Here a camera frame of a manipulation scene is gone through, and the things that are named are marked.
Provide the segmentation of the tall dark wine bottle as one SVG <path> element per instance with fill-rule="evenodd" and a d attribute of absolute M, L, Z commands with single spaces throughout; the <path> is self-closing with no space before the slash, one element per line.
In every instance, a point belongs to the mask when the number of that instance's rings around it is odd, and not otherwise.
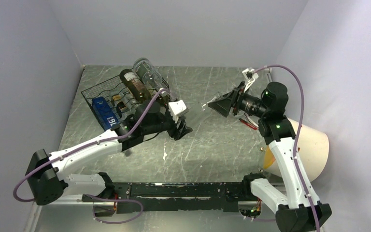
<path fill-rule="evenodd" d="M 119 78 L 138 103 L 144 103 L 146 100 L 151 100 L 157 92 L 153 88 L 147 88 L 131 69 L 122 70 L 119 74 Z"/>

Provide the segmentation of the square black-capped liquor bottle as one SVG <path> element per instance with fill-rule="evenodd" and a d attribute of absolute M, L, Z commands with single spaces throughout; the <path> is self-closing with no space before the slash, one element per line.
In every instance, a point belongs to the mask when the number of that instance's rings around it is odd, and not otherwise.
<path fill-rule="evenodd" d="M 124 102 L 124 98 L 119 94 L 115 94 L 112 96 L 111 103 L 119 118 L 124 119 L 128 112 L 128 104 Z"/>

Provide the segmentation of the clear round silver-capped bottle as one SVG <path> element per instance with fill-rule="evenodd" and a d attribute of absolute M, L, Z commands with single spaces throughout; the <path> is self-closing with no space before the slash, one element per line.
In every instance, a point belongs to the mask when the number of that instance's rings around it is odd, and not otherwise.
<path fill-rule="evenodd" d="M 161 88 L 169 89 L 167 81 L 149 59 L 137 59 L 133 64 L 133 71 L 145 85 L 149 85 L 156 91 L 159 91 Z"/>

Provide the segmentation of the blue liquid glass bottle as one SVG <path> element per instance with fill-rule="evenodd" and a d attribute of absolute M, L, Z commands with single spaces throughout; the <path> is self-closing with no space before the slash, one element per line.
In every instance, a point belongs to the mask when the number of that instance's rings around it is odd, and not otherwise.
<path fill-rule="evenodd" d="M 104 97 L 94 98 L 92 100 L 92 107 L 104 130 L 108 130 L 118 124 L 118 118 Z"/>

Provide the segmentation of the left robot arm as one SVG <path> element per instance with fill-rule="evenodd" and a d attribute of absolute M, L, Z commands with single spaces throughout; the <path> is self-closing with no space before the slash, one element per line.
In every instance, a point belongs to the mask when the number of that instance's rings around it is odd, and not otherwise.
<path fill-rule="evenodd" d="M 47 205 L 62 196 L 94 195 L 102 201 L 114 196 L 114 186 L 106 173 L 77 174 L 76 171 L 101 156 L 126 151 L 141 144 L 148 135 L 167 132 L 174 140 L 192 132 L 186 125 L 188 108 L 180 101 L 168 108 L 159 103 L 144 103 L 124 120 L 101 135 L 73 147 L 48 154 L 44 149 L 33 153 L 25 176 L 33 201 Z"/>

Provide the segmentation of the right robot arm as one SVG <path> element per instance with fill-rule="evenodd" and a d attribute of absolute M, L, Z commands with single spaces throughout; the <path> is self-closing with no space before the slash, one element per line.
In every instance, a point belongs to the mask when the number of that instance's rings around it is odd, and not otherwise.
<path fill-rule="evenodd" d="M 242 196 L 247 200 L 259 198 L 275 214 L 276 224 L 282 232 L 318 232 L 332 210 L 328 203 L 321 203 L 300 159 L 297 148 L 300 129 L 294 130 L 285 116 L 288 101 L 287 88 L 279 82 L 270 82 L 260 98 L 244 92 L 245 83 L 231 92 L 208 102 L 208 107 L 227 117 L 244 111 L 258 117 L 258 130 L 273 153 L 286 194 L 276 189 L 258 174 L 244 177 Z"/>

